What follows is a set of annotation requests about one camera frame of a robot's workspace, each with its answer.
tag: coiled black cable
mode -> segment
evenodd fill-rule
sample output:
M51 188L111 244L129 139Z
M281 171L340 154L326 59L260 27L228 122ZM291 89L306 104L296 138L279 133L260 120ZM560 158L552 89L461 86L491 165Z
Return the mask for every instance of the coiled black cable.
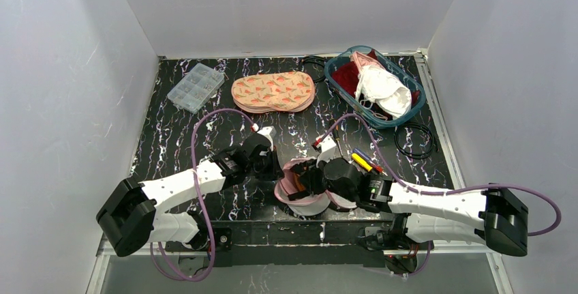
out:
M401 129L405 129L405 130L415 129L415 130L420 130L420 131L424 132L429 137L429 146L427 146L427 149L425 150L425 152L414 153L414 152L406 151L399 144L399 134L401 133ZM423 159L429 158L430 155L434 152L434 146L436 147L436 152L440 150L440 148L438 146L438 142L437 142L434 134L431 132L431 130L426 125L423 125L421 123L408 122L408 123L405 123L405 124L397 127L397 129L393 135L393 138L394 138L395 147L397 148L397 150L401 154L407 156L408 158L412 158L415 160L423 160Z
M304 58L302 58L299 61L299 68L301 69L302 66L304 66L305 64L316 64L319 65L321 68L325 69L325 58L324 57L319 57L317 55L308 55ZM318 78L313 78L311 77L311 79L313 79L314 83L321 83L322 81L325 80L325 71L321 71L321 76L319 76Z

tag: black marble table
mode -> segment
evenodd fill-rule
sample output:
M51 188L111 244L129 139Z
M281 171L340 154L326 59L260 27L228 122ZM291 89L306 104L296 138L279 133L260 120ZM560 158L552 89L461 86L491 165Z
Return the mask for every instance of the black marble table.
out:
M420 82L419 73L413 56L388 57ZM197 63L203 63L225 74L225 83L217 95L195 115L177 109L167 98L168 92L183 78L184 73ZM322 74L322 68L306 65L299 68L299 59L294 58L251 58L251 59L182 59L163 60L159 64L158 79L151 98L147 117L142 127L140 143L132 167L132 175L138 179L158 179L191 168L191 133L195 123L205 114L218 108L237 108L234 105L230 88L234 80L258 73L276 73L302 70L312 78ZM330 119L337 119L353 109L336 93L329 89L327 81L316 84L316 97L313 104L300 113L265 113L251 115L260 126L275 126L277 135L274 138L281 164L292 158L316 156L311 147L314 139L330 126ZM412 119L429 126L436 133L428 104ZM439 188L453 188L443 151L434 152L425 160L412 160L401 155L395 148L393 134L395 129L374 130L378 146L399 176L412 183ZM233 143L240 143L249 132L248 125L240 115L224 113L212 117L198 132L196 157L205 158ZM352 149L358 147L372 157L376 157L369 137L355 119L347 119L340 132L341 147L349 156ZM413 151L420 151L429 143L421 132L409 134L403 138L404 145ZM234 229L235 245L314 245L330 244L328 237L320 239L320 229L330 233L338 232L334 242L351 244L355 232L364 224L375 224L380 220L379 214L361 209L353 211L335 211L327 209L314 217L295 216L284 204L273 195L273 183L258 183L247 180L239 186L228 188L220 193L207 195L207 209L215 224ZM197 209L197 203L187 203L172 210L182 212L186 209ZM314 229L312 236L297 239L290 227ZM281 235L275 237L272 229Z

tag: white fabric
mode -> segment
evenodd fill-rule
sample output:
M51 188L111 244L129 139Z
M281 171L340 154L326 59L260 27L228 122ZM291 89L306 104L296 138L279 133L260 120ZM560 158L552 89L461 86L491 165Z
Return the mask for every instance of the white fabric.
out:
M361 94L394 119L405 115L412 107L410 90L396 76L375 65L366 65L359 72L355 100L359 101Z

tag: gray wall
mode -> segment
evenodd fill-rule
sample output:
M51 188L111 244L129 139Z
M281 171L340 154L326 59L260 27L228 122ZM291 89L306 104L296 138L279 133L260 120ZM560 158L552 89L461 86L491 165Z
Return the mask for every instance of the gray wall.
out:
M84 293L157 59L126 0L0 11L0 293Z
M181 269L185 272L189 268L189 272L195 272L200 266L199 259L181 261ZM384 272L384 269L373 270ZM106 294L497 294L497 292L485 254L433 254L421 274L405 281L397 276L375 274L360 265L246 265L215 268L207 279L198 283L177 282L165 278L155 269L148 256L127 258L114 256L110 260L110 267L104 279Z
M455 0L430 46L442 111L470 185L520 183L562 209L554 232L504 258L516 293L576 293L578 254L577 0ZM520 194L531 230L552 223Z
M338 53L426 47L452 0L128 0L157 55Z

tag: red cloth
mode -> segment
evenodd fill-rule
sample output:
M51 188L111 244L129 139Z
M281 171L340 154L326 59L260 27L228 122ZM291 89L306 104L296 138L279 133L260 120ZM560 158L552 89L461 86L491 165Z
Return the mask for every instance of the red cloth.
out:
M379 61L375 50L371 50L367 56ZM333 80L335 80L335 82L339 84L339 86L341 86L341 88L343 88L349 95L355 97L355 90L357 89L357 84L359 83L358 75L359 70L357 70L355 62L351 61L337 69L331 75L331 78L333 78ZM417 104L420 94L420 91L412 92L412 106ZM371 109L376 113L384 115L388 120L392 119L391 115L383 111L377 104L374 104Z

